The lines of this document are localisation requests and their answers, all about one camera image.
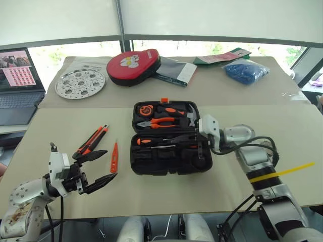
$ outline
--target metal plate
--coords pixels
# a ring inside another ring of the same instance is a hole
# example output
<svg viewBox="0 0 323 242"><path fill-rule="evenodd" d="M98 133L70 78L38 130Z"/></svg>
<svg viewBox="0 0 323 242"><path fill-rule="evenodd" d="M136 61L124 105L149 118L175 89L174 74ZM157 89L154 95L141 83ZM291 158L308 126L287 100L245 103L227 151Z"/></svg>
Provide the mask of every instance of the metal plate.
<svg viewBox="0 0 323 242"><path fill-rule="evenodd" d="M67 99L93 96L105 85L104 75L91 69L75 70L63 75L55 85L56 93Z"/></svg>

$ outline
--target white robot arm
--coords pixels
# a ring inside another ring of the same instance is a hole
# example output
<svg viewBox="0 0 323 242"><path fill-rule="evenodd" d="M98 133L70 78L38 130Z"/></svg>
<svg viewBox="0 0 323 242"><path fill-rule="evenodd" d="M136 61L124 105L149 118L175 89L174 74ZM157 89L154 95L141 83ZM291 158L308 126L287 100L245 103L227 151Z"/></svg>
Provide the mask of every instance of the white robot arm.
<svg viewBox="0 0 323 242"><path fill-rule="evenodd" d="M214 154L234 151L249 180L276 172L274 166L279 159L278 153L274 152L271 161L266 149L257 143L258 139L264 137L255 137L251 127L237 125L221 130L218 121L211 115L206 115L199 120L199 132L209 139ZM251 184L256 200L262 203L257 210L269 238L283 242L323 241L322 233L308 228L303 210L278 176Z"/></svg>
<svg viewBox="0 0 323 242"><path fill-rule="evenodd" d="M0 224L0 242L38 241L45 206L56 197L67 197L71 191L90 194L108 184L117 173L105 175L88 186L80 167L106 151L91 152L70 165L67 154L57 151L51 143L49 174L16 187L9 198L9 209Z"/></svg>

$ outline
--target yellow tape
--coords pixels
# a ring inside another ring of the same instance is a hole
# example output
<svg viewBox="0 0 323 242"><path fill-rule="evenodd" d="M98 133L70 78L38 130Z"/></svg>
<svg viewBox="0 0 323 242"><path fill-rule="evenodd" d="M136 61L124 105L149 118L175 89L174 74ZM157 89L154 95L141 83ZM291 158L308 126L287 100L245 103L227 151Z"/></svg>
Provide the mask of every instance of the yellow tape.
<svg viewBox="0 0 323 242"><path fill-rule="evenodd" d="M294 172L294 171L297 171L297 170L301 170L301 169L304 169L304 168L308 168L310 166L313 166L315 165L314 162L312 163L308 163L306 165L301 165L299 167L295 167L293 169L289 169L289 170L285 170L285 171L281 171L281 172L274 172L274 173L270 173L270 174L267 174L267 175L261 175L261 176L258 176L258 177L255 177L255 178L252 178L250 179L249 181L251 183L255 183L255 182L258 182L260 180L265 180L265 179L268 179L268 178L273 178L273 177L276 177L276 176L280 176L280 175L285 175L287 173L291 173L291 172Z"/></svg>

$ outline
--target blue plastic bag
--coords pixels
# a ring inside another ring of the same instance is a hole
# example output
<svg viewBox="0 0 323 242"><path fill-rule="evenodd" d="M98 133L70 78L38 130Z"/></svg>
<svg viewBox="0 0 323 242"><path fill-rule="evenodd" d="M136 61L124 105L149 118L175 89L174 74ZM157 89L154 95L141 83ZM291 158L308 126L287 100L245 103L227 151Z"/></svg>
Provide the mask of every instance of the blue plastic bag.
<svg viewBox="0 0 323 242"><path fill-rule="evenodd" d="M252 84L269 73L269 68L248 59L237 59L225 66L227 75L243 84Z"/></svg>

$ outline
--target window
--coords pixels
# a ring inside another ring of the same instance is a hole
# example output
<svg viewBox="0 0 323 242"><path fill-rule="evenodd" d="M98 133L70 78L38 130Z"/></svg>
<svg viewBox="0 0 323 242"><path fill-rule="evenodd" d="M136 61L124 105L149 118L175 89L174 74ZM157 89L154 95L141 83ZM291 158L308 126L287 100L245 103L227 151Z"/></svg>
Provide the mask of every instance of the window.
<svg viewBox="0 0 323 242"><path fill-rule="evenodd" d="M246 49L250 56L272 56L281 68L289 73L292 64L306 50L303 46L281 44L257 44L235 42L207 42L207 41L159 41L159 40L134 40L135 50L155 48L161 56L203 56L221 54L235 48Z"/></svg>
<svg viewBox="0 0 323 242"><path fill-rule="evenodd" d="M28 50L45 90L67 56L116 56L121 53L119 41L51 45Z"/></svg>

